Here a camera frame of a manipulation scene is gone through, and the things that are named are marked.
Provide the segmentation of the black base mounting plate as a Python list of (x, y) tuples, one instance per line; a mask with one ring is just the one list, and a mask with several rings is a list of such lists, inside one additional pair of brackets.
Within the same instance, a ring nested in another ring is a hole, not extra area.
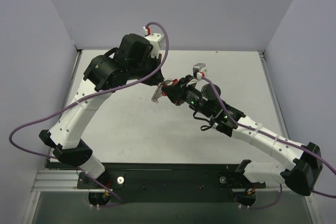
[(125, 203), (232, 202), (234, 193), (264, 189), (238, 164), (106, 163), (107, 185)]

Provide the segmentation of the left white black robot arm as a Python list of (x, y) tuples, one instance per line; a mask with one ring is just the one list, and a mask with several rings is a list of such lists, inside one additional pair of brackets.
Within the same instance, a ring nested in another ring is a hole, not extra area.
[(58, 161), (87, 172), (89, 182), (96, 188), (106, 185), (108, 175), (92, 149), (82, 140), (82, 134), (100, 106), (111, 96), (111, 89), (130, 80), (140, 80), (160, 65), (160, 48), (164, 42), (165, 37), (157, 33), (145, 37), (128, 34), (122, 38), (119, 47), (94, 57), (72, 100), (74, 107), (65, 111), (51, 129), (39, 134), (42, 142), (53, 148)]

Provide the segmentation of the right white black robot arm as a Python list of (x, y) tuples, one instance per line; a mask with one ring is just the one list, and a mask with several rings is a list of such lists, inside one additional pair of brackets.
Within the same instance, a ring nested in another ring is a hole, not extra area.
[(164, 85), (162, 92), (176, 106), (187, 103), (195, 113), (202, 114), (202, 120), (208, 123), (207, 130), (213, 128), (241, 140), (275, 160), (274, 163), (249, 161), (243, 168), (243, 175), (251, 183), (285, 184), (302, 196), (313, 192), (323, 168), (318, 159), (321, 155), (319, 146), (314, 143), (303, 145), (266, 129), (221, 100), (218, 86), (208, 83), (198, 90), (190, 75)]

